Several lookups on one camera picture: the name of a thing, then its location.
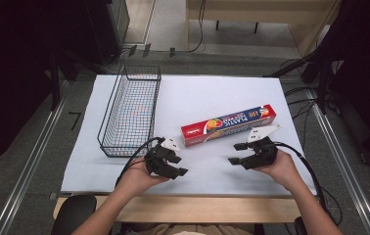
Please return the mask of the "light wooden bench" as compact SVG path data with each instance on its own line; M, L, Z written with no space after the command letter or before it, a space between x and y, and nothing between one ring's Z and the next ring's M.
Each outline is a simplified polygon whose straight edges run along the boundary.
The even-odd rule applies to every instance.
M199 18L226 22L288 24L300 54L313 51L323 28L337 17L343 0L185 0L186 46L189 21Z

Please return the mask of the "person's beige clothing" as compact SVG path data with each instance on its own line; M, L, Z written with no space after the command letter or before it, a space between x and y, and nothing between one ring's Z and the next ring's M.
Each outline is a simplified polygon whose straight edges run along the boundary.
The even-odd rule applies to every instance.
M131 230L139 235L254 235L250 224L134 223Z

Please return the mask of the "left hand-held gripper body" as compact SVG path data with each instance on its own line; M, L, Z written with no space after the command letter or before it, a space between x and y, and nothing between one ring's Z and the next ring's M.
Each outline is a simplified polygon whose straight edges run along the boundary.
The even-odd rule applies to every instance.
M163 168L172 166L164 158L169 154L176 154L178 151L179 147L172 138L163 139L145 156L147 170L161 176Z

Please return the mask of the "black cabinet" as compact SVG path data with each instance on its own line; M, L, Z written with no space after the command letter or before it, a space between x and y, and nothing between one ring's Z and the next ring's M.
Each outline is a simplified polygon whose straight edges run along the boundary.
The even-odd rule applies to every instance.
M126 0L84 0L93 32L93 61L107 64L121 54L130 23Z

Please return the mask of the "aluminium floor rail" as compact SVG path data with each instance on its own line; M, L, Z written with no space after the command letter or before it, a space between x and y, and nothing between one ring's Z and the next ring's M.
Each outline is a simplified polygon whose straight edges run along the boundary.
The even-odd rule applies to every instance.
M21 172L20 177L15 184L10 196L7 198L6 204L0 214L0 235L8 234L8 231L21 206L30 181L40 163L45 148L62 113L67 97L68 95L64 95L60 99L56 109L49 113L49 116L44 123L41 132L37 137L36 142L30 152L30 155L23 167L23 171Z
M370 235L370 203L368 202L364 192L347 161L347 156L334 132L334 129L328 118L321 112L317 105L313 106L313 112L317 118L320 128L325 136L332 156L338 166L340 174L344 180L350 197L353 201L355 209L361 219L361 222Z

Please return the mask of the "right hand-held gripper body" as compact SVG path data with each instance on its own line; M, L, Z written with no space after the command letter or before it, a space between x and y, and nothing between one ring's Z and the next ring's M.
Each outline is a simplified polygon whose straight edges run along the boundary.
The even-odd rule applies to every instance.
M281 126L279 124L253 127L246 145L254 150L254 154L243 159L245 169L271 165L277 156L277 147L269 135Z

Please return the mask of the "black chair seat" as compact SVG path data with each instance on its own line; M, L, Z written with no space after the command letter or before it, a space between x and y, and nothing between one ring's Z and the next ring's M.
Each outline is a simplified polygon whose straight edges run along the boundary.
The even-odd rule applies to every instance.
M77 195L67 198L55 219L51 235L70 235L95 210L97 200L91 195Z

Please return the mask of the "black metal stand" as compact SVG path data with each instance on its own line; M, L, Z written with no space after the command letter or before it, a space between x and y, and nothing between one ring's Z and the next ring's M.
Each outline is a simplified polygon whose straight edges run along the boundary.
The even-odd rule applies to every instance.
M55 50L50 54L49 63L52 93L52 111L56 110L61 100L59 72L63 74L65 79L75 80L77 77L77 71L73 65L74 61L74 55L70 50L60 49Z
M311 83L316 76L319 76L317 86L317 101L316 104L323 115L326 114L325 108L325 97L327 90L327 83L330 77L332 63L341 46L337 44L337 40L342 37L343 29L345 26L345 20L342 18L336 18L333 24L330 26L327 34L324 36L319 46L300 59L295 59L292 63L281 69L266 74L265 77L281 77L282 75L298 69L300 66L306 64L306 68L301 73L301 80L308 84Z

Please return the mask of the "white table cover sheet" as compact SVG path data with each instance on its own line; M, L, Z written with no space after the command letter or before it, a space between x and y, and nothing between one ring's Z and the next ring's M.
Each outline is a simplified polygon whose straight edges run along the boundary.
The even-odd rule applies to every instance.
M96 77L84 120L64 173L61 187L64 193L109 193L114 189L116 179L126 164L125 158L107 157L97 140L115 85L116 78L113 75ZM184 125L267 104L277 114L274 122L281 126L270 138L300 151L301 143L277 78L164 74L156 105L155 134L175 139L182 158L178 165L188 172L152 187L147 193L288 196L289 192L270 176L229 163L231 158L243 158L251 153L249 150L237 151L233 148L234 144L247 140L247 131L191 147L183 145L181 127Z

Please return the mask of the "person's right hand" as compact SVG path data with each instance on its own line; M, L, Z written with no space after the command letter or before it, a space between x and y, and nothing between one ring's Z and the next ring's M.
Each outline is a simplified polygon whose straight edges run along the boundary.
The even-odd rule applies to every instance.
M256 167L255 170L269 175L291 193L305 186L292 156L281 150L273 164Z

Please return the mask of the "red plastic wrap box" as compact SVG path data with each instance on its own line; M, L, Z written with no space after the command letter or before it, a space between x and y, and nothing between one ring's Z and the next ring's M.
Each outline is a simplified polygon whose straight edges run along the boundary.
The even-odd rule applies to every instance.
M213 139L264 126L273 122L276 113L270 105L213 117L181 127L184 145L190 147Z

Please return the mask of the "person's left hand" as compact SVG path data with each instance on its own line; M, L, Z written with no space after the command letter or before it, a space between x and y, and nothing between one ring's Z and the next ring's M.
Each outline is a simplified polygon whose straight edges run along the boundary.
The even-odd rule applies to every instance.
M121 180L118 182L115 192L123 198L132 199L140 196L153 186L168 181L168 178L152 175L146 168L143 157L135 159L128 166Z

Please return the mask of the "black wire basket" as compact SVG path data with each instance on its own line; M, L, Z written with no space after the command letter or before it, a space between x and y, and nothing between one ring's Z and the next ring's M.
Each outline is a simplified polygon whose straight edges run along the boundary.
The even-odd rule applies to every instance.
M121 67L97 135L107 157L129 158L150 149L161 82L159 66Z

